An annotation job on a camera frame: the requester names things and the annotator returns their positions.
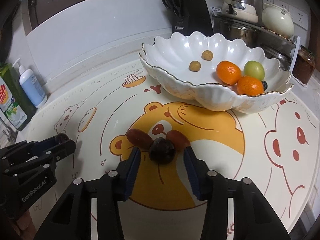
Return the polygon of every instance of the bear cartoon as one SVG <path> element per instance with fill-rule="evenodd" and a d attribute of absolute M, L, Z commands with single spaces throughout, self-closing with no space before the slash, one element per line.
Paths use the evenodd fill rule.
<path fill-rule="evenodd" d="M 84 101 L 81 101 L 80 103 L 69 106 L 64 110 L 63 115 L 60 117 L 59 121 L 54 125 L 54 129 L 56 130 L 57 134 L 59 133 L 66 133 L 66 126 L 70 120 L 70 118 L 73 116 L 73 114 L 76 112 L 76 110 L 83 106 Z"/>
<path fill-rule="evenodd" d="M 228 112 L 213 112 L 185 102 L 165 105 L 152 102 L 144 107 L 144 114 L 128 127 L 131 128 L 143 130 L 152 139 L 165 138 L 169 131 L 177 130 L 188 138 L 191 145 L 198 140 L 211 140 L 230 147 L 241 157 L 244 155 L 243 133 L 236 128 L 236 121 Z M 109 147 L 112 154 L 126 160 L 134 145 L 125 135 L 119 135 Z M 171 163 L 159 165 L 150 160 L 147 151 L 142 150 L 131 200 L 158 210 L 183 210 L 197 206 L 192 193 L 182 182 L 179 156 L 182 154 L 176 153 Z"/>
<path fill-rule="evenodd" d="M 318 122 L 314 118 L 311 122 L 297 102 L 283 99 L 277 105 L 275 129 L 269 130 L 264 138 L 266 154 L 273 165 L 266 197 L 272 206 L 286 207 L 286 213 L 279 216 L 290 218 L 295 213 L 292 209 L 302 205 L 314 174 L 314 169 L 307 167 L 316 162 Z M 281 195 L 285 203 L 274 199 L 273 188 L 284 191 Z"/>

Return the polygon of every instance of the wall socket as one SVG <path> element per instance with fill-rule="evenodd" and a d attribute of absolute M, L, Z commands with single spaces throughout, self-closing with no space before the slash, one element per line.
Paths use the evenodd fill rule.
<path fill-rule="evenodd" d="M 273 3 L 273 0 L 262 0 L 263 3 L 267 2 L 267 3 Z"/>
<path fill-rule="evenodd" d="M 277 5 L 277 6 L 280 6 L 284 9 L 287 9 L 288 11 L 290 11 L 289 9 L 289 4 L 285 3 L 285 2 L 282 2 L 280 0 L 273 0 L 273 4 Z"/>
<path fill-rule="evenodd" d="M 293 7 L 293 22 L 305 30 L 308 30 L 308 14 Z"/>

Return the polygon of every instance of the blue gripper pad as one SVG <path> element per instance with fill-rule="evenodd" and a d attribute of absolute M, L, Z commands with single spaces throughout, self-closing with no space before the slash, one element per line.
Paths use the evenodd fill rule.
<path fill-rule="evenodd" d="M 196 172 L 195 165 L 197 164 L 196 156 L 191 147 L 187 147 L 183 151 L 183 162 L 187 170 L 188 180 L 190 182 L 192 193 L 197 199 L 200 199 L 199 178 Z"/>
<path fill-rule="evenodd" d="M 132 164 L 126 177 L 126 190 L 124 192 L 125 200 L 128 200 L 128 198 L 132 194 L 133 186 L 136 181 L 138 169 L 140 166 L 141 154 L 140 150 L 137 147 L 134 147 L 132 149 L 132 152 L 128 160 L 130 159 L 132 161 Z"/>

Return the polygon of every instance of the knife block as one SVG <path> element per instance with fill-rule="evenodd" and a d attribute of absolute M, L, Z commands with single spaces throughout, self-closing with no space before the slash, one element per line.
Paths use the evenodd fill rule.
<path fill-rule="evenodd" d="M 212 36 L 213 29 L 207 3 L 205 0 L 183 0 L 182 19 L 174 14 L 172 33 L 179 32 L 185 36 L 195 31 L 205 36 Z"/>

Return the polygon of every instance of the jar of sauce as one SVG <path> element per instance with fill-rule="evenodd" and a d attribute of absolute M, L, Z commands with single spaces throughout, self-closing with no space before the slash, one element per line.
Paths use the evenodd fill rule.
<path fill-rule="evenodd" d="M 299 79 L 301 83 L 306 85 L 309 82 L 315 67 L 315 56 L 310 50 L 301 46 L 298 51 L 297 60 L 294 64 L 292 74 L 295 78 Z"/>

